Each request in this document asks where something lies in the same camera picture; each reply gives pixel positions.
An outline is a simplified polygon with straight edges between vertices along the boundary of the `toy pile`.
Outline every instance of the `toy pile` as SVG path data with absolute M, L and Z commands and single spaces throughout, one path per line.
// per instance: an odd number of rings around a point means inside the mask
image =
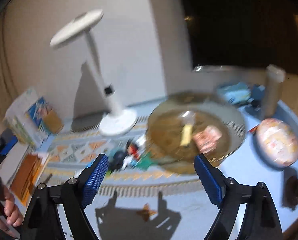
M 126 168 L 146 171 L 153 162 L 151 153 L 145 152 L 145 140 L 145 135 L 143 135 L 135 142 L 128 140 L 125 147 L 112 149 L 108 155 L 108 174 L 114 171 L 123 171 Z

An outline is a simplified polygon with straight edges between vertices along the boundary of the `screw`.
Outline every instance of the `screw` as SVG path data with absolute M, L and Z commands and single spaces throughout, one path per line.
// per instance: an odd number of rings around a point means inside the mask
M 40 183 L 40 184 L 38 185 L 38 189 L 44 189 L 44 187 L 45 187 L 45 184 L 44 184 L 44 183 Z
M 77 181 L 76 178 L 71 178 L 71 179 L 68 180 L 69 184 L 75 184 L 76 181 Z
M 231 177 L 229 177 L 229 178 L 227 178 L 227 182 L 228 182 L 229 184 L 233 184 L 233 183 L 234 183 L 234 179 L 231 178 Z
M 259 182 L 259 187 L 260 188 L 266 188 L 266 184 L 264 184 L 263 182 Z

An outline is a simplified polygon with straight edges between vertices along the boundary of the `person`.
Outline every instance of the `person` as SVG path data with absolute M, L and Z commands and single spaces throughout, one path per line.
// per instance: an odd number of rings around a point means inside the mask
M 17 207 L 17 205 L 14 203 L 14 196 L 9 191 L 9 189 L 6 186 L 4 187 L 4 198 L 5 198 L 5 207 L 2 212 L 5 213 L 7 216 L 6 222 L 8 225 L 11 225 L 13 227 L 18 227 L 23 222 L 23 216 Z M 9 230 L 8 226 L 0 219 L 0 229 L 10 235 L 11 237 L 14 237 L 12 231 Z

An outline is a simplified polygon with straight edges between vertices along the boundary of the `white lamp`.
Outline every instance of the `white lamp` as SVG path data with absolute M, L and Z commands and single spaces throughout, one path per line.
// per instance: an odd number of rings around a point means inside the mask
M 101 120 L 99 131 L 104 136 L 114 136 L 131 130 L 136 123 L 137 113 L 133 109 L 125 109 L 120 104 L 112 85 L 105 85 L 100 66 L 97 64 L 95 42 L 90 34 L 90 30 L 102 17 L 102 10 L 92 10 L 77 16 L 53 36 L 50 46 L 57 47 L 64 45 L 81 34 L 85 35 L 95 66 L 98 67 L 98 69 L 90 67 L 90 73 L 94 81 L 98 84 L 98 87 L 101 88 L 101 94 L 104 95 L 106 104 L 110 110 L 110 113 Z

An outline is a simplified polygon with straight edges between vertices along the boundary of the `orange star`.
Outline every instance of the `orange star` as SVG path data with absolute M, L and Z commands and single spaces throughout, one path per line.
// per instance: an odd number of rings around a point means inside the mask
M 142 210 L 137 211 L 137 214 L 142 216 L 145 222 L 149 221 L 149 218 L 155 215 L 157 212 L 155 210 L 150 210 L 149 204 L 145 204 Z

